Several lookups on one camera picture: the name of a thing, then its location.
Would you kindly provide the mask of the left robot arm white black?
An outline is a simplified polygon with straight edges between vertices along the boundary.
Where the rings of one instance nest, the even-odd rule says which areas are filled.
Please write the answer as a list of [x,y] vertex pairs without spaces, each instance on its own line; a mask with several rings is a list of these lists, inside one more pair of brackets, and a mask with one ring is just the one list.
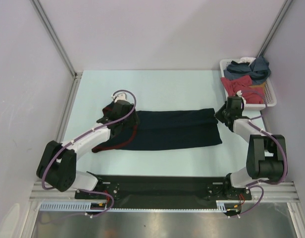
[[97,120],[89,130],[67,142],[50,141],[37,168],[44,190],[69,189],[86,191],[92,198],[103,194],[103,185],[96,175],[77,170],[77,161],[92,148],[108,142],[118,134],[139,123],[136,103],[117,100],[112,110]]

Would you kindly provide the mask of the navy jersey tank top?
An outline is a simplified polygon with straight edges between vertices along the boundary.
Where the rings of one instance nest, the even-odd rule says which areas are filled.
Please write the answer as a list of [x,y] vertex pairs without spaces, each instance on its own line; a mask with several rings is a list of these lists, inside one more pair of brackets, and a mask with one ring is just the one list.
[[188,111],[138,111],[139,124],[92,148],[107,150],[162,151],[222,144],[214,109]]

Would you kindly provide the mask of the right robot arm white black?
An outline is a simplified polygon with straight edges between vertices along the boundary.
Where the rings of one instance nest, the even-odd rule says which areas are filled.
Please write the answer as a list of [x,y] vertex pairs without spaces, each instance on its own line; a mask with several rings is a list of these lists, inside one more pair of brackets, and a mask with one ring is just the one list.
[[284,136],[271,134],[259,128],[249,117],[243,116],[245,101],[242,97],[228,97],[215,113],[218,121],[248,143],[246,165],[237,172],[227,175],[223,195],[234,199],[240,188],[254,186],[260,182],[279,184],[286,178],[288,162]]

